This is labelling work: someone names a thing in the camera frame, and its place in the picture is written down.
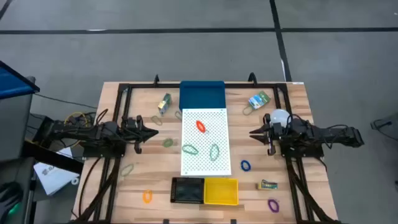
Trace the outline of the blue plastic bin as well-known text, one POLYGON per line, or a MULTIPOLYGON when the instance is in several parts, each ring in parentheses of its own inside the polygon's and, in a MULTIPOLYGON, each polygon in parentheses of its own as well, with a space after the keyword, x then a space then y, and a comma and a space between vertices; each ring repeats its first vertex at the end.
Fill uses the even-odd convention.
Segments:
POLYGON ((226 108, 223 81, 182 81, 179 84, 179 108, 219 109, 226 108))

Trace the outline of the purple spiral wrist coil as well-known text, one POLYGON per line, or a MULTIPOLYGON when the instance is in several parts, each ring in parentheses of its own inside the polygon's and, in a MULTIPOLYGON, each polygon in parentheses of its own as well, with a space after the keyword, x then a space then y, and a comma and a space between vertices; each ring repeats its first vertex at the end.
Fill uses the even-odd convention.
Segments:
POLYGON ((271 198, 267 201, 267 204, 272 213, 279 213, 280 207, 277 200, 271 198))

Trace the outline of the black slotted plastic basket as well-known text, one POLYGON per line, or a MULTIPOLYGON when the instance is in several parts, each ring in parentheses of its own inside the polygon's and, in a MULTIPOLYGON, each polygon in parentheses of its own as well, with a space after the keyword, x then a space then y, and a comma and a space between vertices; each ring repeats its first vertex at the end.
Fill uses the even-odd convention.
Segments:
POLYGON ((204 178, 173 177, 171 203, 204 204, 204 178))

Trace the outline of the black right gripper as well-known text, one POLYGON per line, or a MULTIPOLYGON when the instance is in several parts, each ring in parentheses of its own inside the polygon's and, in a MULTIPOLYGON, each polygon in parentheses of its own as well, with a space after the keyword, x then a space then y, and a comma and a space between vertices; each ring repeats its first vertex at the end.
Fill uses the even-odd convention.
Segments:
MULTIPOLYGON (((274 146, 273 141, 274 140, 280 140, 282 136, 275 138, 273 136, 273 132, 272 132, 272 126, 271 126, 271 114, 266 113, 264 116, 264 122, 266 126, 262 126, 259 129, 255 129, 253 131, 250 131, 250 134, 263 134, 264 132, 266 132, 266 136, 265 135, 250 135, 251 138, 260 141, 263 144, 267 143, 268 140, 268 145, 269 145, 269 149, 267 151, 269 156, 273 156, 276 153, 276 149, 274 146)), ((284 135, 286 135, 288 133, 288 128, 289 124, 284 127, 284 135)))

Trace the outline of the small white paper sheet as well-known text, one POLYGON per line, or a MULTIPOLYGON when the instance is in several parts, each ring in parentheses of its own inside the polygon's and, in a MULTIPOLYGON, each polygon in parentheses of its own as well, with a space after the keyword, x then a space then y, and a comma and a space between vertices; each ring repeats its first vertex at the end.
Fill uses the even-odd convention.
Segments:
POLYGON ((66 147, 66 148, 63 148, 63 149, 57 151, 57 154, 60 154, 61 156, 66 156, 66 157, 73 159, 72 150, 69 147, 66 147))

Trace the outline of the white light bulb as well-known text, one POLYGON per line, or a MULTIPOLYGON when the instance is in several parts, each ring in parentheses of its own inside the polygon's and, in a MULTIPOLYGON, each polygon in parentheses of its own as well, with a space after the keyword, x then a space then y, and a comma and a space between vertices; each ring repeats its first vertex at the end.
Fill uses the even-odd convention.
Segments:
POLYGON ((286 127, 290 122, 290 114, 283 109, 276 109, 271 113, 271 126, 279 123, 282 127, 286 127))

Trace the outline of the large white paper sheet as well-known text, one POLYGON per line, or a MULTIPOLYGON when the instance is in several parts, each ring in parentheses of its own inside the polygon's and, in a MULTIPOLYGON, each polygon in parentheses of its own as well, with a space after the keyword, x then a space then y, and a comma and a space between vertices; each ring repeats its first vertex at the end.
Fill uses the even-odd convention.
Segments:
POLYGON ((47 195, 54 194, 80 176, 77 173, 41 162, 34 165, 34 170, 47 195))

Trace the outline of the green blue card pack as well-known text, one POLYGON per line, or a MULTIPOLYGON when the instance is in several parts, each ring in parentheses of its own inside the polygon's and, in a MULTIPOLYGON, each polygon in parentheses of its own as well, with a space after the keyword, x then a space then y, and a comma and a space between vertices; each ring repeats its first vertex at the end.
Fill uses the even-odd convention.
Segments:
POLYGON ((256 188, 258 190, 275 190, 278 189, 278 183, 269 182, 267 180, 262 179, 259 183, 256 184, 256 188))
POLYGON ((270 101, 271 98, 264 91, 260 91, 258 94, 250 97, 249 104, 252 109, 257 110, 268 104, 270 101))

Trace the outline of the yellow slotted plastic basket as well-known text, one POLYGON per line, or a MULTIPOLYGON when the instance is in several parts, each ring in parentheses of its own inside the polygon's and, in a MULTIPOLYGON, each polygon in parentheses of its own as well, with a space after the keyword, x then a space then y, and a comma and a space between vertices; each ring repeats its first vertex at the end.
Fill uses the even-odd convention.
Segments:
POLYGON ((238 179, 224 177, 205 178, 204 204, 239 205, 238 179))

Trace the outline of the black crossbar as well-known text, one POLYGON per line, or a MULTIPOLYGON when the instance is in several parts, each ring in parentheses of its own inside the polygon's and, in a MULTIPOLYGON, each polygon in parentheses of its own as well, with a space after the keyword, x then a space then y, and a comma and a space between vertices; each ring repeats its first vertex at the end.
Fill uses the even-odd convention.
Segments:
POLYGON ((83 163, 73 158, 49 151, 36 144, 25 141, 21 149, 22 157, 33 157, 36 161, 55 166, 59 169, 67 170, 76 174, 81 174, 83 163))

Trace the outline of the yellow green crayon box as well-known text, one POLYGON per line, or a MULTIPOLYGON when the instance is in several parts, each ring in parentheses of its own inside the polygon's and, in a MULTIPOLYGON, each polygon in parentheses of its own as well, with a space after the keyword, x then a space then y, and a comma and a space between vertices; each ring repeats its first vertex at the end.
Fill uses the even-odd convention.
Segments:
POLYGON ((166 93, 162 101, 158 104, 159 114, 163 116, 172 104, 172 97, 170 93, 166 93))

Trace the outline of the person's hand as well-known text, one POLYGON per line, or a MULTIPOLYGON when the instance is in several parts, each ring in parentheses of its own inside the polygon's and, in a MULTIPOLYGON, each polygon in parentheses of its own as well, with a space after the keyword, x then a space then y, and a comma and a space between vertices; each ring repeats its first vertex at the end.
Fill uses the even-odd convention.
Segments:
POLYGON ((17 182, 7 182, 0 185, 0 215, 8 213, 22 200, 23 190, 17 182))

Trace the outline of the black computer mouse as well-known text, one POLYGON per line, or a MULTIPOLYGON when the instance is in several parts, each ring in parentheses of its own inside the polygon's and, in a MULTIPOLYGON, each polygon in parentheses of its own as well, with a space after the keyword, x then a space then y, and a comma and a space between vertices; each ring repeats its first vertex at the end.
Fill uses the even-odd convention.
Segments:
POLYGON ((17 203, 17 204, 15 204, 15 205, 10 209, 8 215, 9 215, 9 216, 12 216, 13 214, 15 214, 15 213, 19 210, 20 205, 21 205, 20 202, 17 203))

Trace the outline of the black equipment box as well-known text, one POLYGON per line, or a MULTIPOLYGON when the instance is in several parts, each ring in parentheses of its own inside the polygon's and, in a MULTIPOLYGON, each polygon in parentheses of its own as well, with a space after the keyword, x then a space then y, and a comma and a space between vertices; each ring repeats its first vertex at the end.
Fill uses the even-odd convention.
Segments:
POLYGON ((28 139, 40 145, 49 145, 49 134, 53 124, 54 120, 48 116, 30 113, 26 129, 28 139))

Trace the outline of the blue screen monitor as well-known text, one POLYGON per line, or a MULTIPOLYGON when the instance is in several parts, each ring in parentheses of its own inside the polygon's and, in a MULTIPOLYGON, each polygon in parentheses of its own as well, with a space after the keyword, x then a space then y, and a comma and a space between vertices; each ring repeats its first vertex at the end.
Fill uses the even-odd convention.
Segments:
POLYGON ((0 100, 38 93, 40 88, 0 60, 0 100))

